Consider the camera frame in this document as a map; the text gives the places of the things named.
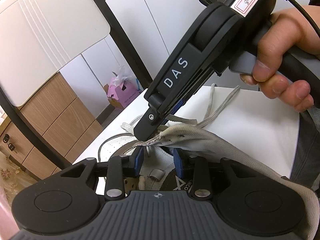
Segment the label sticker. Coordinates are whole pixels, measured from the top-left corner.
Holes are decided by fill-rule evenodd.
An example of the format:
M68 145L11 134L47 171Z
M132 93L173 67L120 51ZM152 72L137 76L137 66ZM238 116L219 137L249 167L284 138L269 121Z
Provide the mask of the label sticker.
M236 0L230 7L246 17L258 0Z

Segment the pink cloth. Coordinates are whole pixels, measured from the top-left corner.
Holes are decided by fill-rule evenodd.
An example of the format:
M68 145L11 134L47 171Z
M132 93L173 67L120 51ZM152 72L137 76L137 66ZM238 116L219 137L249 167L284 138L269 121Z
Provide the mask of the pink cloth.
M4 189L0 185L0 240L8 240L18 231Z

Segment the gray ribbed surface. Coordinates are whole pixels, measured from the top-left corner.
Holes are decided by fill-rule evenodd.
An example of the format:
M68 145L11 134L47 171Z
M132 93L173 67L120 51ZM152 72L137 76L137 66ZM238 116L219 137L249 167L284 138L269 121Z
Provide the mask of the gray ribbed surface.
M195 201L185 191L132 191L124 200L108 202L87 226L61 236L39 236L21 230L14 240L265 240L226 225L208 202ZM301 240L295 234L270 240Z

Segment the silver screw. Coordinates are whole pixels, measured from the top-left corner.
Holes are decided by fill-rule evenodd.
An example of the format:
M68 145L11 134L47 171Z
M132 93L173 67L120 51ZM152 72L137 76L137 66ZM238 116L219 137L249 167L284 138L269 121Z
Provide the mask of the silver screw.
M210 195L210 191L207 189L198 189L195 191L195 195L197 197L208 197Z
M117 188L112 188L107 191L107 195L109 197L119 197L121 196L121 194L122 194L122 191Z

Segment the wooden drawer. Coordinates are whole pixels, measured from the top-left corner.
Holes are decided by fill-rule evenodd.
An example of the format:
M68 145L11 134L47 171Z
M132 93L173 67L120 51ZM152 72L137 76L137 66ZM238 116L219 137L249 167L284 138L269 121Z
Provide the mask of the wooden drawer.
M58 116L76 99L61 73L56 73L22 107L21 112L43 135Z
M66 156L94 120L82 101L76 98L44 133L43 138Z
M67 153L66 159L71 163L80 156L81 153L94 141L95 138L103 131L102 126L98 123L98 121L94 121L92 125L84 132L84 134L80 137L80 139L76 142L76 144L71 148L71 150Z
M16 148L14 151L9 150L8 145L3 142L5 134L9 134L9 143L12 143ZM1 149L12 155L19 163L22 163L32 150L33 145L29 140L20 132L20 130L10 122L8 127L4 130L0 138Z
M36 147L33 147L32 151L29 153L22 165L40 179L49 177L57 167L46 157L44 157L44 155L39 152Z

